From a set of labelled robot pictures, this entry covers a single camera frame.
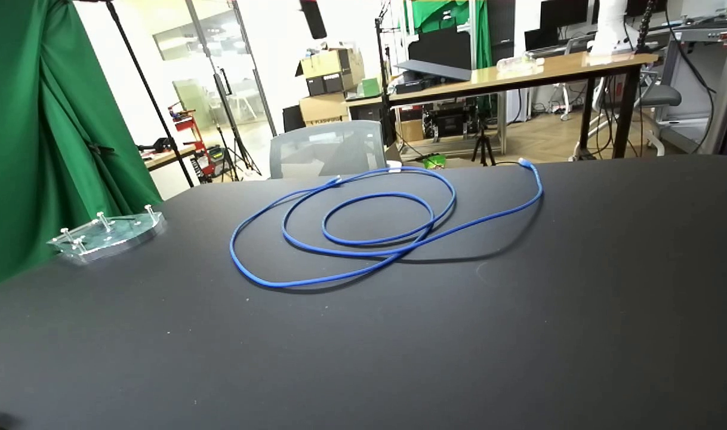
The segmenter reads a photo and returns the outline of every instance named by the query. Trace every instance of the wooden desk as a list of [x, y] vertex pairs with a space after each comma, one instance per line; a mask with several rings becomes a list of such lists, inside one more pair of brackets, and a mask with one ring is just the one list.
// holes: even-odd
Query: wooden desk
[[[518, 90], [539, 85], [558, 84], [558, 82], [587, 80], [587, 89], [584, 101], [584, 114], [581, 126], [581, 152], [588, 154], [586, 149], [589, 122], [592, 114], [592, 96], [594, 93], [594, 80], [604, 76], [626, 74], [624, 93], [636, 93], [639, 84], [639, 71], [642, 65], [658, 60], [653, 54], [621, 54], [610, 57], [590, 57], [583, 52], [579, 54], [551, 57], [544, 60], [542, 66], [525, 73], [500, 73], [497, 68], [473, 70], [470, 81], [455, 82], [454, 84], [435, 85], [426, 90], [414, 93], [394, 94], [385, 97], [375, 97], [366, 100], [353, 100], [345, 102], [347, 108], [365, 106], [374, 103], [383, 103], [386, 109], [396, 106], [417, 105], [431, 103], [438, 100], [453, 99], [456, 97], [482, 96], [489, 93], [502, 93], [507, 90]], [[620, 117], [615, 132], [614, 158], [623, 158], [626, 151], [626, 141], [631, 125], [631, 112], [634, 109], [634, 98], [624, 97], [620, 106]], [[503, 128], [506, 128], [506, 119], [499, 121], [500, 138], [505, 139]]]
[[[194, 153], [194, 145], [183, 145], [179, 151], [181, 157], [188, 157], [189, 155]], [[146, 165], [146, 169], [149, 171], [155, 171], [156, 169], [159, 169], [161, 167], [167, 166], [167, 164], [170, 164], [175, 161], [175, 152], [172, 152], [171, 150], [168, 150], [168, 152], [163, 152], [161, 154], [154, 154], [154, 158], [150, 160], [145, 160], [143, 163]]]

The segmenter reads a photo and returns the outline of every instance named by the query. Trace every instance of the gray mesh chair back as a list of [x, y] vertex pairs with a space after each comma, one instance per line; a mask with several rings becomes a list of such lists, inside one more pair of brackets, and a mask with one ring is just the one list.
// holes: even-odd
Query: gray mesh chair back
[[270, 176], [358, 174], [387, 167], [379, 122], [330, 122], [280, 134], [270, 142]]

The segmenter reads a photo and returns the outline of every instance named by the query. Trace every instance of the black tabletop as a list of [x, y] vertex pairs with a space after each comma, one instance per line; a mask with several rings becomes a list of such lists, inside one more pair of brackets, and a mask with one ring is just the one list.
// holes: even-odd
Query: black tabletop
[[[20, 429], [727, 428], [727, 158], [540, 170], [524, 212], [306, 294], [253, 285], [227, 243], [324, 179], [186, 191], [142, 247], [0, 285], [0, 413]], [[517, 166], [442, 174], [458, 193], [442, 229], [535, 193]], [[289, 228], [322, 244], [321, 215], [372, 191], [448, 199], [429, 177], [378, 177], [316, 196]], [[371, 264], [295, 250], [282, 213], [239, 239], [258, 275]], [[382, 237], [426, 217], [364, 201], [330, 228]]]

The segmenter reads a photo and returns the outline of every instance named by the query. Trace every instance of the black desk leg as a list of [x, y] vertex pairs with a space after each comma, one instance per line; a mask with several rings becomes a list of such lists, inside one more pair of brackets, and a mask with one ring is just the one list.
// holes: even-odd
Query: black desk leg
[[584, 113], [581, 115], [581, 137], [578, 140], [578, 159], [594, 158], [589, 156], [587, 142], [589, 141], [589, 125], [592, 122], [592, 101], [594, 98], [594, 78], [587, 81], [586, 98], [584, 99]]
[[615, 143], [612, 145], [613, 158], [623, 158], [623, 155], [626, 153], [626, 142], [629, 139], [631, 117], [634, 114], [634, 98], [637, 94], [637, 85], [639, 85], [639, 69], [640, 66], [634, 66], [626, 74], [618, 126], [615, 128]]

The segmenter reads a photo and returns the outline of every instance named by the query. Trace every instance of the floor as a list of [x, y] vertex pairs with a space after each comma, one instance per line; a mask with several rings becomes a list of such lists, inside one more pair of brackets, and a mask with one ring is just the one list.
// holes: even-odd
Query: floor
[[[655, 157], [657, 152], [654, 148], [649, 148], [647, 145], [640, 145], [639, 138], [639, 127], [640, 127], [640, 115], [636, 112], [633, 117], [633, 127], [629, 133], [629, 141], [633, 144], [634, 150], [631, 147], [626, 149], [626, 157], [636, 157], [640, 154], [642, 157]], [[581, 131], [581, 112], [576, 111], [571, 114], [571, 117], [567, 121], [561, 121], [560, 115], [554, 114], [541, 114], [528, 122], [519, 122], [511, 124], [507, 127], [507, 152], [505, 155], [497, 155], [497, 161], [517, 161], [518, 158], [524, 157], [534, 163], [553, 163], [568, 161], [568, 157], [573, 155], [573, 148], [578, 140], [579, 133]], [[260, 168], [263, 175], [259, 175], [252, 171], [244, 172], [239, 171], [239, 177], [243, 177], [245, 180], [263, 180], [270, 177], [270, 169], [268, 166], [269, 150], [270, 150], [270, 128], [268, 123], [265, 121], [251, 122], [244, 125], [239, 125], [239, 133], [241, 133], [242, 140], [247, 147], [247, 150], [251, 153], [255, 159], [258, 167]], [[232, 139], [228, 139], [230, 130], [224, 130], [224, 134], [227, 134], [227, 141], [230, 147], [232, 146]], [[489, 130], [488, 134], [495, 134], [494, 130]], [[609, 136], [608, 128], [601, 130], [598, 136], [593, 136], [589, 141], [589, 148], [591, 152], [596, 152], [596, 144], [599, 141], [600, 146], [604, 147]], [[222, 144], [219, 134], [215, 131], [215, 134], [208, 136], [209, 139], [217, 141], [218, 144]], [[401, 158], [404, 161], [409, 161], [417, 158], [419, 154], [430, 154], [433, 152], [445, 155], [446, 158], [462, 158], [463, 160], [470, 160], [472, 158], [472, 152], [475, 149], [475, 140], [469, 139], [463, 141], [461, 136], [448, 137], [442, 139], [438, 143], [432, 143], [432, 140], [423, 140], [419, 142], [411, 142], [412, 149], [406, 147], [401, 152]], [[674, 148], [666, 146], [666, 153], [675, 153]], [[601, 154], [595, 155], [600, 158], [602, 155], [604, 158], [611, 158], [612, 146], [604, 149]], [[471, 165], [468, 161], [462, 163], [455, 163], [454, 165], [460, 167], [466, 167]], [[476, 165], [480, 166], [480, 155], [476, 160]], [[230, 178], [228, 175], [224, 175], [223, 180], [229, 182]]]

